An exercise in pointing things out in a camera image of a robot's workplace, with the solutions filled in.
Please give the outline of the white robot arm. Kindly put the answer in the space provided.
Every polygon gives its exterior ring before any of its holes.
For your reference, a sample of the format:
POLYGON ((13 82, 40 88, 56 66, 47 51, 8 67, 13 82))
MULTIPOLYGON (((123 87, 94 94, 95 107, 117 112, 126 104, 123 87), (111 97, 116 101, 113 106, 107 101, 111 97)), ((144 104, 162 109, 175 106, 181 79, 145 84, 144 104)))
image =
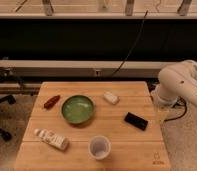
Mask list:
POLYGON ((178 97, 197 107, 197 62, 185 60, 164 67, 155 92, 162 104, 173 105, 178 97))

